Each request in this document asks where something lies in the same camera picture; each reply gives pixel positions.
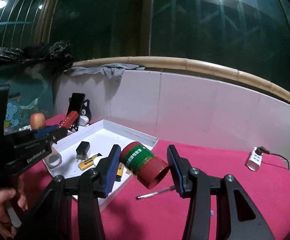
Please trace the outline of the person's left hand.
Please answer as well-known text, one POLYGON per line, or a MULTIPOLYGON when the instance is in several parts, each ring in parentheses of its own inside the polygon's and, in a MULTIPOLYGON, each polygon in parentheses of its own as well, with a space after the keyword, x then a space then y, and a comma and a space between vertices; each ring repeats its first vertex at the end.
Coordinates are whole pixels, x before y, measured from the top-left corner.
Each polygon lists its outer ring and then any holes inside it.
POLYGON ((14 198, 18 193, 20 195, 17 204, 23 211, 25 211, 28 209, 28 202, 24 194, 24 183, 21 178, 18 178, 16 188, 0 189, 0 223, 10 224, 10 217, 5 210, 4 203, 14 198))

